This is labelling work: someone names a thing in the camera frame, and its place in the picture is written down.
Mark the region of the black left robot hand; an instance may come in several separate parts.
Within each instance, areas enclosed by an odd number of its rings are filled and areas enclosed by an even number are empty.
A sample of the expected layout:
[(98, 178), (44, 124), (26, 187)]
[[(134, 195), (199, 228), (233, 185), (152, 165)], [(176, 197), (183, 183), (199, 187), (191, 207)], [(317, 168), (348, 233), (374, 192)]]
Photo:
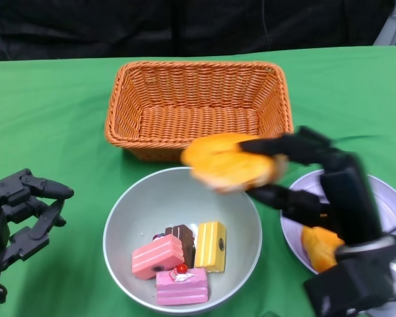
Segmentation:
[(74, 193), (28, 168), (0, 180), (0, 274), (49, 244), (50, 230), (66, 224), (61, 211)]

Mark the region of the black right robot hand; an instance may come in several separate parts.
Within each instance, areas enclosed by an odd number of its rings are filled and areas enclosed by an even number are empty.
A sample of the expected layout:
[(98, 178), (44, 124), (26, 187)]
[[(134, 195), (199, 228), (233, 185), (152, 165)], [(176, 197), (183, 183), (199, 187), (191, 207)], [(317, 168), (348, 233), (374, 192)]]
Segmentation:
[(307, 227), (323, 227), (352, 246), (382, 237), (380, 216), (368, 176), (358, 156), (335, 148), (326, 136), (302, 126), (296, 133), (240, 143), (241, 150), (323, 168), (319, 183), (327, 203), (304, 190), (267, 184), (248, 190), (257, 201), (282, 211), (284, 217)]

